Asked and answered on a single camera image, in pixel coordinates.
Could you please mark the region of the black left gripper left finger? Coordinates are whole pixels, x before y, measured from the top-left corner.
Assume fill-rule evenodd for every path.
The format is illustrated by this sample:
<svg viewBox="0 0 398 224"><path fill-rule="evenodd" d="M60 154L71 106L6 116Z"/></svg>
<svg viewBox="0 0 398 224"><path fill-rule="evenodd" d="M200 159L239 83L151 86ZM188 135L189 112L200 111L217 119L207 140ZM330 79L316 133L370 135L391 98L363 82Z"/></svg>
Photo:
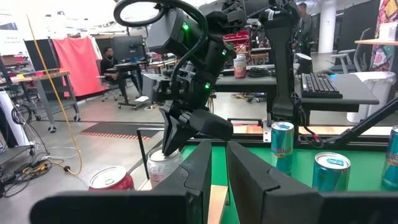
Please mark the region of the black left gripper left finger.
<svg viewBox="0 0 398 224"><path fill-rule="evenodd" d="M150 224L207 224L211 162L211 141L204 140L153 188Z"/></svg>

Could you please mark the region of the white silver soda can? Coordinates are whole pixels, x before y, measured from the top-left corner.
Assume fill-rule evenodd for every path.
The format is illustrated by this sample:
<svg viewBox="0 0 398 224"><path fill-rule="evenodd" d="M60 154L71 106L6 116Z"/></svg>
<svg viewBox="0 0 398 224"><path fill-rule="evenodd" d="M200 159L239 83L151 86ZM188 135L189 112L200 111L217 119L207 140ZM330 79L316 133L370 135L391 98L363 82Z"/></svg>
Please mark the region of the white silver soda can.
<svg viewBox="0 0 398 224"><path fill-rule="evenodd" d="M166 179L181 163L182 155L179 150L169 156L163 154L161 147L151 150L148 155L147 169L152 188L154 189Z"/></svg>

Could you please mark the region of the red soda can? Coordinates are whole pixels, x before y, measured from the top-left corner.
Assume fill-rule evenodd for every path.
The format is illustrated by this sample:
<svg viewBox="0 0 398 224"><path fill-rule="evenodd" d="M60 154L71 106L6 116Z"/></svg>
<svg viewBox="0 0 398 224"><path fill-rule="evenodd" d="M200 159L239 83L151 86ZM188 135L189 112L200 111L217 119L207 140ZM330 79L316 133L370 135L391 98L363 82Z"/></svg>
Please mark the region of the red soda can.
<svg viewBox="0 0 398 224"><path fill-rule="evenodd" d="M134 190L134 181L124 167L110 166L91 177L89 190Z"/></svg>

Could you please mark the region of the grey desk tray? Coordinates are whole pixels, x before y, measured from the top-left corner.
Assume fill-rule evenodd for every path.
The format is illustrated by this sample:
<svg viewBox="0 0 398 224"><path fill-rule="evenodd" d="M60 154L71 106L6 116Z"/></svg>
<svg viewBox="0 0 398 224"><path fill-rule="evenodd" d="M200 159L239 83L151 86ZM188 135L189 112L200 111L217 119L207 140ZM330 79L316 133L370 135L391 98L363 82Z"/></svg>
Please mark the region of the grey desk tray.
<svg viewBox="0 0 398 224"><path fill-rule="evenodd" d="M234 76L219 76L214 91L227 93L275 93L277 82L275 77L235 78Z"/></svg>
<svg viewBox="0 0 398 224"><path fill-rule="evenodd" d="M301 81L295 76L295 91L305 110L358 112L359 105L378 105L379 100L355 74L336 74L332 82L342 98L306 98L301 94Z"/></svg>

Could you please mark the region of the pink drink can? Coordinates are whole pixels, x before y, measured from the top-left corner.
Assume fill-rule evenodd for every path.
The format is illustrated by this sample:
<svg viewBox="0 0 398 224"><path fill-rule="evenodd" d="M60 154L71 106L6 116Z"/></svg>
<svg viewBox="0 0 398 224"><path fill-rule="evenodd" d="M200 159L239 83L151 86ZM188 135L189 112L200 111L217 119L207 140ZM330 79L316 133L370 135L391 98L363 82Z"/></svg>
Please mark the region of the pink drink can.
<svg viewBox="0 0 398 224"><path fill-rule="evenodd" d="M233 69L235 78L246 78L246 56L244 54L238 54L233 60Z"/></svg>

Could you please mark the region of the green can right middle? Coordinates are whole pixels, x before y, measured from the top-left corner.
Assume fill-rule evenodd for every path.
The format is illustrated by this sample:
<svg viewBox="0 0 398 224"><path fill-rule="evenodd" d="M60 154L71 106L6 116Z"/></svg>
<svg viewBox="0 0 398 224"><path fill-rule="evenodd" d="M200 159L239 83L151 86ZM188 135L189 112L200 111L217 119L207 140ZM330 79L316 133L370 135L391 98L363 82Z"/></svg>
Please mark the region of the green can right middle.
<svg viewBox="0 0 398 224"><path fill-rule="evenodd" d="M351 161L334 152L320 152L315 156L312 187L333 192L348 189Z"/></svg>

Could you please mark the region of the black computer monitor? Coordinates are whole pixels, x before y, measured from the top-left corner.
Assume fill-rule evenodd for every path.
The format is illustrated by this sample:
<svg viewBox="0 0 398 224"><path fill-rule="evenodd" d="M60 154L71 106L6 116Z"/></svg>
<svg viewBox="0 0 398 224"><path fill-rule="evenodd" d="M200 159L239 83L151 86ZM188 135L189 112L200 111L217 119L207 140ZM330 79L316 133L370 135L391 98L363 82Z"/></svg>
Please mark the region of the black computer monitor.
<svg viewBox="0 0 398 224"><path fill-rule="evenodd" d="M146 56L144 38L136 36L116 36L112 40L114 56L118 60L140 60Z"/></svg>

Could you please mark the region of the person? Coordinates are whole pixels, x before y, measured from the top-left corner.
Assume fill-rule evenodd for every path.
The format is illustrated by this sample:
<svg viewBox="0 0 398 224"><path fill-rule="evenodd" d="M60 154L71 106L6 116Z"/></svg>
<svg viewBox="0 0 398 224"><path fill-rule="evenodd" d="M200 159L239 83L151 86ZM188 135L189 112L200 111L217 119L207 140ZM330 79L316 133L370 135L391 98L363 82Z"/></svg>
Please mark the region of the person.
<svg viewBox="0 0 398 224"><path fill-rule="evenodd" d="M294 49L299 49L301 53L310 56L309 42L312 39L312 17L307 13L307 5L301 2L298 5L300 21L296 31L295 42L292 44Z"/></svg>
<svg viewBox="0 0 398 224"><path fill-rule="evenodd" d="M104 48L104 57L100 61L101 75L105 76L105 79L111 82L113 85L118 85L121 90L122 96L127 101L126 92L126 80L131 79L133 84L137 86L137 80L132 73L122 72L122 73L109 73L108 69L114 68L118 64L118 60L114 57L114 53L111 47Z"/></svg>

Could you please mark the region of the black cylindrical speaker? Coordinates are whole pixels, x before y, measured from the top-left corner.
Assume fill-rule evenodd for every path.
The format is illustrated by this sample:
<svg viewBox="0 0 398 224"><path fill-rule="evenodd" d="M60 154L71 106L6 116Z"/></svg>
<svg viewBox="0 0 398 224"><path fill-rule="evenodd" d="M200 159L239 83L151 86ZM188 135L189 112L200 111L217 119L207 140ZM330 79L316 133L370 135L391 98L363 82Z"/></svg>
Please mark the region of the black cylindrical speaker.
<svg viewBox="0 0 398 224"><path fill-rule="evenodd" d="M313 66L312 66L312 58L308 55L303 53L295 53L295 58L298 60L299 68L298 74L308 74L312 73Z"/></svg>

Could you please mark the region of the black backlit keyboard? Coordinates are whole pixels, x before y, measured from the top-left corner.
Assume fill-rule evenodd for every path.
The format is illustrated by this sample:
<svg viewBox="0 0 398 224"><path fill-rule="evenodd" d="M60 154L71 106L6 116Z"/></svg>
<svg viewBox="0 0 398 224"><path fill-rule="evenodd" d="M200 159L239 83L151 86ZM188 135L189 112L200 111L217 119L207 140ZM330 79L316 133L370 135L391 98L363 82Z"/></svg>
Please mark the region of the black backlit keyboard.
<svg viewBox="0 0 398 224"><path fill-rule="evenodd" d="M306 98L342 98L337 86L328 74L302 74L302 96Z"/></svg>

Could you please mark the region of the wooden workbench on casters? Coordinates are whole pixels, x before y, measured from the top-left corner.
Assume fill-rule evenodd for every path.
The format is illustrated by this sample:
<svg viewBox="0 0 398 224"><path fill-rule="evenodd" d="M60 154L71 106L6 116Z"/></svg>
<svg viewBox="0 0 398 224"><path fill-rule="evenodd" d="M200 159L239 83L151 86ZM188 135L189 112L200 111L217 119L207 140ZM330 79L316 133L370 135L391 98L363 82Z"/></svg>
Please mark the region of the wooden workbench on casters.
<svg viewBox="0 0 398 224"><path fill-rule="evenodd" d="M55 133L54 114L72 107L75 121L80 121L80 110L69 79L70 72L63 69L51 69L10 77L0 74L0 91L6 90L11 99L27 105L33 117L40 121L40 112L44 112L48 121L48 132Z"/></svg>

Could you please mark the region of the green can bottom right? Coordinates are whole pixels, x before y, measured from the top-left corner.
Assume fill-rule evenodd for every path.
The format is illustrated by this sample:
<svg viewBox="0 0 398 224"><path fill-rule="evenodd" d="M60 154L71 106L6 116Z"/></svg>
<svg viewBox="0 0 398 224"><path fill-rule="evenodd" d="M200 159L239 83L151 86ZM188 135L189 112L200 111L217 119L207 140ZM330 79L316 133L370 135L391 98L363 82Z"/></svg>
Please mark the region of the green can bottom right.
<svg viewBox="0 0 398 224"><path fill-rule="evenodd" d="M398 189L398 125L392 127L389 136L382 183L387 188Z"/></svg>

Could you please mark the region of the white round pillar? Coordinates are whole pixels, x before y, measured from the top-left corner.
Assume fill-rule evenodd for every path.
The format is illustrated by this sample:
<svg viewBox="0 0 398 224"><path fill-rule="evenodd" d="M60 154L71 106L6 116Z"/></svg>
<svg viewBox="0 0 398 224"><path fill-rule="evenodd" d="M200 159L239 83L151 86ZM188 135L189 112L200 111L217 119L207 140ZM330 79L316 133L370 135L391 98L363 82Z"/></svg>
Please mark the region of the white round pillar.
<svg viewBox="0 0 398 224"><path fill-rule="evenodd" d="M320 1L320 33L318 53L328 54L333 51L337 0Z"/></svg>

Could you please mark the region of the white trash bin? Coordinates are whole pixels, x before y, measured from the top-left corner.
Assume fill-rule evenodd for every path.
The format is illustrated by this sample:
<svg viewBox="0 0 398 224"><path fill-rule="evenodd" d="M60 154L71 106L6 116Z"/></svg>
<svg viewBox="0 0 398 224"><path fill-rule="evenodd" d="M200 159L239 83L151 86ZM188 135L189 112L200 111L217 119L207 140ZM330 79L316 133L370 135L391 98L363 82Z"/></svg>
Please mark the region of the white trash bin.
<svg viewBox="0 0 398 224"><path fill-rule="evenodd" d="M356 72L354 74L379 100L378 105L360 105L358 112L347 113L346 119L350 123L359 123L389 101L391 89L396 84L396 75L394 72Z"/></svg>

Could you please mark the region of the white box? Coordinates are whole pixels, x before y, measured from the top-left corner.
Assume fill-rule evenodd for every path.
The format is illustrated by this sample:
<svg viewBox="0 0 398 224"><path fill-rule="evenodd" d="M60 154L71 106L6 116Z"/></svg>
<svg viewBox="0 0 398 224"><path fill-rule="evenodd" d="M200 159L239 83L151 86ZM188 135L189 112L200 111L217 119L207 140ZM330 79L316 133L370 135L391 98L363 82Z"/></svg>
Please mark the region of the white box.
<svg viewBox="0 0 398 224"><path fill-rule="evenodd" d="M379 39L385 41L398 40L398 21L382 23L379 27Z"/></svg>

